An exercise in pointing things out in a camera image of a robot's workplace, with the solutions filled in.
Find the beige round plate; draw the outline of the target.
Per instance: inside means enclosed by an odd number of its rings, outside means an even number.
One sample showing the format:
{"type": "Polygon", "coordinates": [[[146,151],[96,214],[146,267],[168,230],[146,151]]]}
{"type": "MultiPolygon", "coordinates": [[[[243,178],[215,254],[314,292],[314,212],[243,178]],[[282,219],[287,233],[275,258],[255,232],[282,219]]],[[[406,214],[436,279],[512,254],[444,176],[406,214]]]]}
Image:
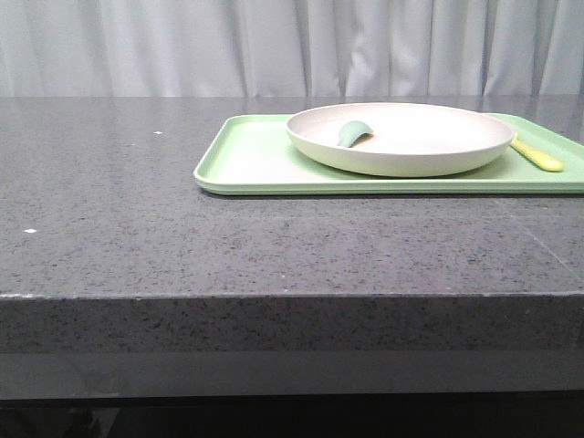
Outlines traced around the beige round plate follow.
{"type": "Polygon", "coordinates": [[[515,132],[468,109],[418,103],[367,102],[301,111],[287,120],[293,145],[310,159],[343,171],[390,177],[467,172],[501,156],[515,132]],[[373,134],[339,147],[340,128],[360,120],[373,134]]]}

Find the yellow plastic fork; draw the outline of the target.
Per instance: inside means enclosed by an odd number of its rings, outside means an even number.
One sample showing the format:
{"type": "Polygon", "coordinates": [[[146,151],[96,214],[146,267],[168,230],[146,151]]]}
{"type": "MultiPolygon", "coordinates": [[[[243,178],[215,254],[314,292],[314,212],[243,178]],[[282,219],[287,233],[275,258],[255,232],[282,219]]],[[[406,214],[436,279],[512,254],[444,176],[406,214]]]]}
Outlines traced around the yellow plastic fork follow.
{"type": "Polygon", "coordinates": [[[540,170],[545,172],[562,172],[564,170],[562,161],[523,142],[517,132],[514,134],[510,146],[540,170]]]}

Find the light green serving tray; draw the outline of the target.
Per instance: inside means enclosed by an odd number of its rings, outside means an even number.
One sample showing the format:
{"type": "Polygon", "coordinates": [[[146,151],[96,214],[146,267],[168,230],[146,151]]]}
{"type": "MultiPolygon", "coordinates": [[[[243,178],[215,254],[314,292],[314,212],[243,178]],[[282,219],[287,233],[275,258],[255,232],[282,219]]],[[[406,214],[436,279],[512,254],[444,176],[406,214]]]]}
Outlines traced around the light green serving tray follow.
{"type": "Polygon", "coordinates": [[[193,176],[220,195],[581,194],[583,146],[524,118],[496,118],[520,140],[554,156],[561,172],[545,172],[514,150],[479,169],[436,178],[400,179],[344,172],[301,154],[287,136],[284,115],[245,115],[225,121],[193,176]]]}

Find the green plastic spoon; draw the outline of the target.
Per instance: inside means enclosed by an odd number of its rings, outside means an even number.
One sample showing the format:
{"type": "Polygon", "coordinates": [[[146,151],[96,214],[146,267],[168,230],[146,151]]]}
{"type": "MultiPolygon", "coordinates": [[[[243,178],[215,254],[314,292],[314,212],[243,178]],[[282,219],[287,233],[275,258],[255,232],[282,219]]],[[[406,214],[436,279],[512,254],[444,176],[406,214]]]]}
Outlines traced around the green plastic spoon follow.
{"type": "Polygon", "coordinates": [[[339,130],[338,146],[351,148],[360,138],[373,134],[373,128],[360,120],[345,123],[339,130]]]}

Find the white curtain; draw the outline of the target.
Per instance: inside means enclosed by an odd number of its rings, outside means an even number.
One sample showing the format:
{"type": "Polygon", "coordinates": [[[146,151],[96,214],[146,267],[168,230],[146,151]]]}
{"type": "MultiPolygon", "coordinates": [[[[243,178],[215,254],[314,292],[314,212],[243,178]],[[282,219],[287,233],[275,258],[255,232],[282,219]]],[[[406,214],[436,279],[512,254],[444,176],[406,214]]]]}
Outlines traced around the white curtain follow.
{"type": "Polygon", "coordinates": [[[4,1],[5,97],[562,95],[580,1],[4,1]]]}

